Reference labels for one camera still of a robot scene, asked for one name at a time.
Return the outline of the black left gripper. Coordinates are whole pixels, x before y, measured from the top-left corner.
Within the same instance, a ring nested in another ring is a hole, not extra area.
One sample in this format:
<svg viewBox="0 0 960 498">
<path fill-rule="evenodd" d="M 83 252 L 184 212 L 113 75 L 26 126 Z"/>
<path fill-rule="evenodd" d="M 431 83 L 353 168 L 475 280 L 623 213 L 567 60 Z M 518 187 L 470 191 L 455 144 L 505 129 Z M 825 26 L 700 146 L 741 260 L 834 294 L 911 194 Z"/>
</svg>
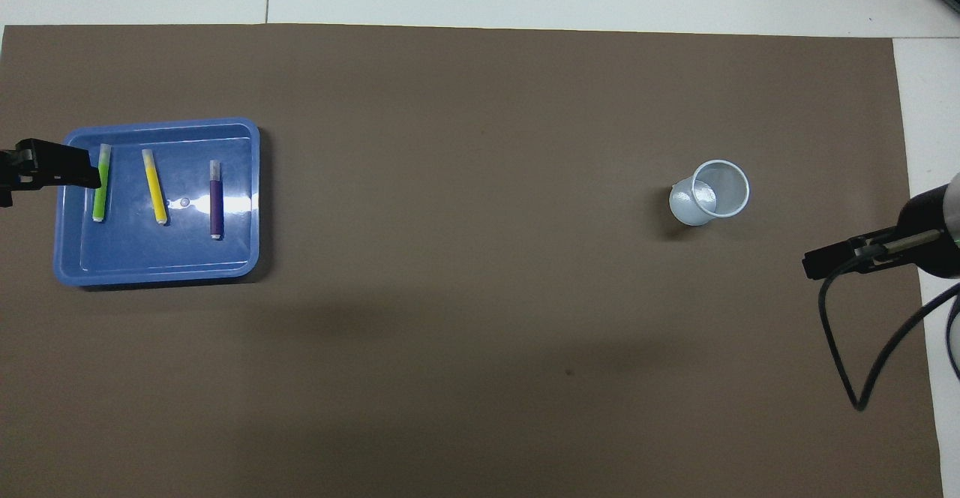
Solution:
<svg viewBox="0 0 960 498">
<path fill-rule="evenodd" d="M 34 181 L 26 181 L 27 169 L 33 167 Z M 33 191 L 35 183 L 41 186 L 78 186 L 100 188 L 100 171 L 93 166 L 89 152 L 83 148 L 34 141 L 34 159 L 31 140 L 20 140 L 13 149 L 1 150 L 1 207 L 13 206 L 14 191 Z"/>
</svg>

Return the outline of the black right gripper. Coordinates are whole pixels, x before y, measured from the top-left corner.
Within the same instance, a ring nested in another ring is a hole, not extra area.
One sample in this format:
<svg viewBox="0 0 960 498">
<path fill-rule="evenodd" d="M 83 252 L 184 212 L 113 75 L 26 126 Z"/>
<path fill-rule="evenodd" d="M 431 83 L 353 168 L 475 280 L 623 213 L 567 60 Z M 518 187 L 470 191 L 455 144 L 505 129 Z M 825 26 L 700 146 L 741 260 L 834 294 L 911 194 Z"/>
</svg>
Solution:
<svg viewBox="0 0 960 498">
<path fill-rule="evenodd" d="M 911 198 L 899 212 L 897 225 L 868 239 L 868 247 L 883 246 L 885 252 L 854 271 L 912 265 L 937 278 L 959 275 L 959 190 L 957 183 L 944 184 Z M 845 239 L 806 252 L 802 269 L 809 280 L 825 280 L 833 270 L 860 255 L 861 239 Z"/>
</svg>

